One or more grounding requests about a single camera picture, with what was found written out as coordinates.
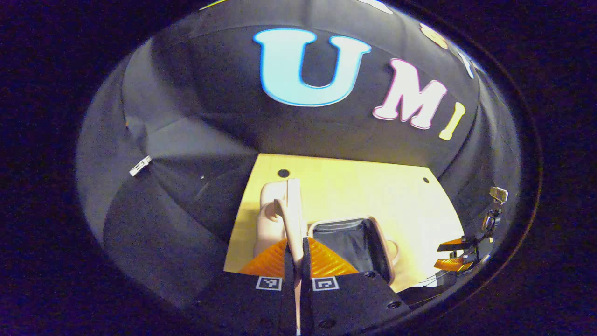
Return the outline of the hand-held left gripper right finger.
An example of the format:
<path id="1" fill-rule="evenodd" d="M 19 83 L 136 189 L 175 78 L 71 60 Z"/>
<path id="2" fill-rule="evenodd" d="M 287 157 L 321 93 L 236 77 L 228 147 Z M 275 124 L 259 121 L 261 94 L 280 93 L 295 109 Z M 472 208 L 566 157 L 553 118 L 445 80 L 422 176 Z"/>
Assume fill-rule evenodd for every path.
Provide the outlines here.
<path id="1" fill-rule="evenodd" d="M 312 277 L 307 238 L 303 239 L 300 315 L 303 336 L 372 336 L 411 309 L 376 272 Z"/>

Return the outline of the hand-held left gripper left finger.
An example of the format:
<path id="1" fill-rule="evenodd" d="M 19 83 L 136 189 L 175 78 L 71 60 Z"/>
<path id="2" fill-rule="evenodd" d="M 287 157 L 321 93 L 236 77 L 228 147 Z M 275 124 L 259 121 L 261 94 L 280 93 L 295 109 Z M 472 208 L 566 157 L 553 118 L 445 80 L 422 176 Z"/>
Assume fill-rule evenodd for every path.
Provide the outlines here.
<path id="1" fill-rule="evenodd" d="M 215 276 L 194 298 L 194 323 L 203 336 L 294 336 L 294 263 L 286 240 L 243 273 Z"/>

